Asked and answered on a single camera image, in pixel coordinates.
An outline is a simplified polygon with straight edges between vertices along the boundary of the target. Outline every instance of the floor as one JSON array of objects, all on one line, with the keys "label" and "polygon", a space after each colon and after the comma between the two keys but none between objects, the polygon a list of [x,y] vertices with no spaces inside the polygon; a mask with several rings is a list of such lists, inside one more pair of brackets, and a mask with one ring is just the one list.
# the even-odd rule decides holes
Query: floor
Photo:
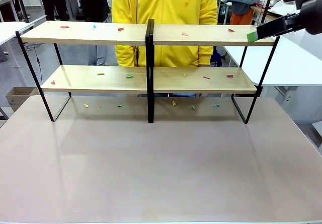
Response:
[{"label": "floor", "polygon": [[[26,11],[31,15],[30,22],[44,15],[40,7],[27,7]],[[32,79],[31,73],[22,55],[21,49],[16,39],[10,41],[11,47],[15,53],[15,57],[20,64],[20,69],[13,68],[13,62],[8,56],[8,61],[0,63],[0,106],[4,107],[4,111],[11,116],[13,114],[7,99],[6,94],[13,87],[24,86],[21,77],[19,77],[18,70],[21,70],[23,77],[25,78],[26,86],[32,87],[36,86]],[[39,81],[45,81],[59,66],[57,55],[52,44],[27,44],[25,45],[27,53],[34,67],[35,73]],[[77,65],[87,65],[88,63],[88,52],[86,45],[68,45],[60,44],[59,52],[62,57],[64,64],[77,64]],[[114,46],[108,45],[107,53],[107,63],[108,65],[116,66],[117,60],[115,56]],[[223,55],[224,49],[222,47],[217,48],[218,52]],[[37,63],[36,53],[40,60],[40,65]],[[227,67],[229,63],[229,55],[223,59],[223,67]],[[0,127],[4,124],[4,121],[0,120]],[[298,125],[303,133],[315,143],[315,145],[320,146],[322,143],[322,138],[315,131],[311,124],[301,124]]]}]

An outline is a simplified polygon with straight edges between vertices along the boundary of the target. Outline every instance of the shelf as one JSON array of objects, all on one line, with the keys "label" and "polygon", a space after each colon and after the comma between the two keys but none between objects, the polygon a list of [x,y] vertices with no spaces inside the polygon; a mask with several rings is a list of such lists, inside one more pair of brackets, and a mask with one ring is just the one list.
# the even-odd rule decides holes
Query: shelf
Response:
[{"label": "shelf", "polygon": [[272,46],[271,38],[248,43],[247,34],[256,31],[253,25],[155,25],[155,45],[189,46]]},{"label": "shelf", "polygon": [[145,24],[46,21],[22,35],[24,43],[145,45]]},{"label": "shelf", "polygon": [[146,68],[61,65],[41,88],[45,92],[146,94]]},{"label": "shelf", "polygon": [[[21,38],[24,43],[145,45],[145,24],[47,21]],[[248,43],[252,25],[155,25],[155,45],[272,46],[271,38]]]},{"label": "shelf", "polygon": [[[227,78],[228,74],[232,74],[233,78]],[[156,67],[154,92],[253,94],[256,87],[240,68]]]}]

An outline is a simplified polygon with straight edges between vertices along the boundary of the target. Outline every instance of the gray pants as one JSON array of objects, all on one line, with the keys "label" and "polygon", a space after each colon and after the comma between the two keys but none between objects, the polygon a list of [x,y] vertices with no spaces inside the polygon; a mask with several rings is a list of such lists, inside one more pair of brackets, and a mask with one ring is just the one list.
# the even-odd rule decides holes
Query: gray pants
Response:
[{"label": "gray pants", "polygon": [[106,45],[89,45],[89,65],[104,65],[106,61]]}]

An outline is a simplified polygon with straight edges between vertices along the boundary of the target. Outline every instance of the beige tabletop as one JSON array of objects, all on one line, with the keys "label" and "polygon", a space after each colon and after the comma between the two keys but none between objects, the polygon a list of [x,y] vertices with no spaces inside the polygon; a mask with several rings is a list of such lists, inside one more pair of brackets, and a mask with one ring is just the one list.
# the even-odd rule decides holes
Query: beige tabletop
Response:
[{"label": "beige tabletop", "polygon": [[322,220],[322,158],[274,100],[248,125],[228,98],[146,112],[146,98],[72,97],[52,123],[29,98],[0,128],[0,221]]}]

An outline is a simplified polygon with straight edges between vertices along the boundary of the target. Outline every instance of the person in yellow hoodie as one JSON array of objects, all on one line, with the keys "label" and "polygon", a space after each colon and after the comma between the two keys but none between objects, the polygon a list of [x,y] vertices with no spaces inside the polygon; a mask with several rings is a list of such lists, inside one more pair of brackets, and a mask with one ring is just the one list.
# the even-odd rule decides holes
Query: person in yellow hoodie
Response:
[{"label": "person in yellow hoodie", "polygon": [[[216,0],[112,0],[113,23],[217,24]],[[119,66],[146,66],[145,47],[116,46]],[[207,66],[212,46],[156,46],[155,66]]]}]

